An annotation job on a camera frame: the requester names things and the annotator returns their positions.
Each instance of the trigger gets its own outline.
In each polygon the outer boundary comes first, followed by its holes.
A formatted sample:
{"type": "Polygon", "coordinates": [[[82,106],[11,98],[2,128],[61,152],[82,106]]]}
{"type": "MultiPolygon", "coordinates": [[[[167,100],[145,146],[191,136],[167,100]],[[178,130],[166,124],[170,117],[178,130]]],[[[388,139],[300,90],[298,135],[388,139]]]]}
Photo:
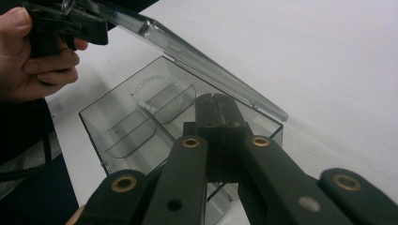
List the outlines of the trigger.
{"type": "Polygon", "coordinates": [[[68,48],[76,51],[76,46],[74,45],[74,36],[65,36],[65,40],[67,41],[68,48]]]}

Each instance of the person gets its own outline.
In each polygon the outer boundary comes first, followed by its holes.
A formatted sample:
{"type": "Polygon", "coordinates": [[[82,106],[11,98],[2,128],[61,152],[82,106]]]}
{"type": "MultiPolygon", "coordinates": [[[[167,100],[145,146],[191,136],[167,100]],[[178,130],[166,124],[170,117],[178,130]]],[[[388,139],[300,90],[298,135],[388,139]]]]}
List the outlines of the person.
{"type": "MultiPolygon", "coordinates": [[[[9,108],[20,109],[20,105],[47,97],[78,79],[76,66],[80,61],[79,56],[68,48],[66,41],[61,37],[58,40],[60,54],[30,57],[31,45],[34,43],[30,43],[28,34],[32,26],[32,18],[23,7],[14,7],[4,13],[0,12],[1,136],[14,135],[12,132],[9,134],[7,122],[10,118],[2,116],[3,112],[9,108]]],[[[74,42],[80,51],[88,46],[84,40],[75,39],[74,42]]],[[[17,116],[15,119],[24,120],[25,117],[31,116],[31,112],[23,113],[23,116],[20,118],[17,116]]],[[[17,132],[24,133],[26,130],[29,128],[17,129],[17,132]]],[[[11,145],[2,142],[0,164],[15,157],[15,154],[7,154],[7,151],[13,150],[9,148],[11,145]]],[[[78,205],[62,156],[46,167],[50,169],[44,168],[43,172],[40,171],[35,177],[26,179],[0,201],[0,224],[65,224],[77,210],[78,205]],[[52,174],[54,180],[49,179],[48,174],[52,174]],[[55,190],[50,190],[52,193],[43,191],[54,189],[54,187],[55,190]],[[41,194],[36,194],[35,191],[41,191],[41,194]],[[50,198],[50,202],[53,203],[46,205],[48,202],[43,203],[43,198],[50,198]]]]}

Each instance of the white surface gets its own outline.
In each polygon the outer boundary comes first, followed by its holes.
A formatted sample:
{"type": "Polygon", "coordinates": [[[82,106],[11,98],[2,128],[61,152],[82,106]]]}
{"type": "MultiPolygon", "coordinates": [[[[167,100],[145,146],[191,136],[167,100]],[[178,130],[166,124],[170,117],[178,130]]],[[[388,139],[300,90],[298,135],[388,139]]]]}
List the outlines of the white surface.
{"type": "MultiPolygon", "coordinates": [[[[397,1],[160,0],[143,14],[286,110],[283,148],[303,171],[352,170],[398,203],[397,1]]],[[[78,111],[159,56],[110,35],[48,97],[79,204],[105,175],[78,111]]]]}

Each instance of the brass rivet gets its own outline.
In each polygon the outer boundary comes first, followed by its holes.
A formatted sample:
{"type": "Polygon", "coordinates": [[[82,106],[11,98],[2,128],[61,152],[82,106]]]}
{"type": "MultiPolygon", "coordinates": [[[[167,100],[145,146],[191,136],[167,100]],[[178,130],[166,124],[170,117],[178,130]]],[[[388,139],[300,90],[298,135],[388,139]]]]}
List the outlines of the brass rivet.
{"type": "Polygon", "coordinates": [[[137,178],[133,175],[121,175],[112,183],[112,190],[117,193],[124,193],[137,185],[137,178]]]}
{"type": "Polygon", "coordinates": [[[358,191],[361,189],[360,182],[346,174],[336,174],[333,176],[334,183],[340,188],[358,191]]]}
{"type": "Polygon", "coordinates": [[[184,142],[182,142],[182,145],[189,148],[197,147],[199,144],[200,144],[199,140],[194,138],[189,138],[184,140],[184,142]]]}
{"type": "Polygon", "coordinates": [[[267,147],[269,146],[269,140],[261,137],[255,137],[252,139],[252,143],[259,147],[267,147]]]}

